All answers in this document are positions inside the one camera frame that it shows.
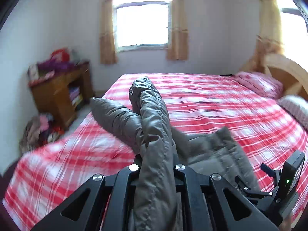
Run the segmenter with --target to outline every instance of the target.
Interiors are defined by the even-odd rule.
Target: pillow
[[[277,101],[308,131],[308,102],[296,95],[287,95]]]
[[[282,83],[265,74],[259,72],[239,72],[235,75],[235,80],[259,96],[273,99],[279,99],[282,96]]]

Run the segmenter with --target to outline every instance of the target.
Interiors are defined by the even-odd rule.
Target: wooden headboard
[[[308,72],[299,64],[280,54],[268,54],[264,73],[282,82],[285,95],[299,95],[308,101]]]

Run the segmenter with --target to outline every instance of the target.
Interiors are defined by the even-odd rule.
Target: pile of clothes
[[[70,54],[67,48],[55,50],[51,53],[49,60],[30,65],[28,69],[28,85],[33,87],[56,75],[70,72],[76,68],[79,62],[80,58],[76,51],[72,50]]]
[[[64,131],[53,124],[53,116],[49,113],[32,117],[28,122],[23,137],[19,142],[21,154],[56,141]]]

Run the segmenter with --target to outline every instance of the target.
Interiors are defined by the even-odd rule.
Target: floor
[[[91,108],[89,104],[84,105],[82,109],[78,110],[76,120],[73,121],[73,123],[70,125],[65,134],[61,136],[61,138],[67,137],[68,135],[72,134],[90,112]]]

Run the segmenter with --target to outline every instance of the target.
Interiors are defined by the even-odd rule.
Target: red plaid bedsheet
[[[131,108],[128,91],[145,74],[120,77],[104,95]],[[281,167],[296,150],[307,152],[308,133],[276,102],[262,98],[232,77],[148,74],[164,99],[171,124],[186,133],[213,133],[227,126],[242,146],[263,191],[273,188],[260,164]],[[134,154],[89,114],[77,130],[26,154],[18,163],[3,204],[18,227],[30,230],[95,173],[111,175],[131,164]],[[308,201],[305,160],[293,220]]]

